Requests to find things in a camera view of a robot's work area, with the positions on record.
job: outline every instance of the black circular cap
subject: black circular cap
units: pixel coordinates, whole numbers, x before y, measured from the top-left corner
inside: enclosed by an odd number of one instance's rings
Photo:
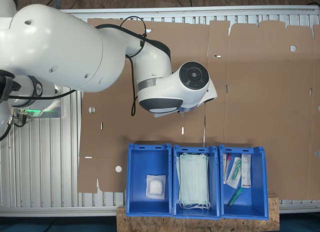
[[[183,64],[179,71],[181,82],[189,89],[199,90],[209,82],[207,69],[197,62]]]
[[[190,68],[187,74],[190,81],[197,82],[201,79],[201,71],[198,68]]]

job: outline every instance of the surgical mask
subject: surgical mask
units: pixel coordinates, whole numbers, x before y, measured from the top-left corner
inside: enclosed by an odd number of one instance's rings
[[[184,153],[177,161],[180,206],[209,209],[208,156]]]

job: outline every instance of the hole in cardboard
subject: hole in cardboard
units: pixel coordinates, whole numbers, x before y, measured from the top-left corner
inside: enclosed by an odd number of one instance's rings
[[[297,47],[295,45],[292,45],[290,47],[290,51],[295,52],[297,50]]]
[[[89,112],[90,113],[95,113],[96,109],[94,107],[89,107]]]
[[[117,166],[117,167],[115,167],[115,170],[116,170],[116,172],[120,173],[122,171],[122,168],[121,168],[121,166]]]

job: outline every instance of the green syringe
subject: green syringe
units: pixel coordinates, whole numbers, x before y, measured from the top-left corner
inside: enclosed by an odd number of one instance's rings
[[[232,180],[235,180],[237,178],[240,167],[241,167],[241,159],[239,159],[238,162],[236,163],[236,166],[234,168],[234,173],[232,174],[232,177],[231,177]]]
[[[242,193],[242,188],[240,187],[240,188],[235,192],[235,194],[232,196],[232,198],[230,199],[228,205],[229,205],[229,206],[232,206],[241,193]]]

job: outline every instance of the blue crate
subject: blue crate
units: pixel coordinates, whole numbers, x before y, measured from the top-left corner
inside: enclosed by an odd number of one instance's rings
[[[127,216],[172,216],[172,148],[130,144],[126,180]],[[146,198],[147,175],[165,175],[165,199]]]
[[[208,186],[211,207],[207,209],[183,209],[179,204],[179,181],[177,174],[177,156],[183,153],[205,153],[209,157],[208,163]],[[217,147],[173,147],[173,217],[174,218],[195,218],[195,219],[220,219],[220,191],[219,191],[219,165]]]
[[[223,153],[231,154],[227,175],[229,176],[235,157],[251,154],[251,188],[243,188],[235,203],[229,207],[228,202],[236,189],[224,184]],[[233,148],[219,146],[220,164],[220,199],[222,218],[269,219],[268,184],[265,150],[256,148]]]

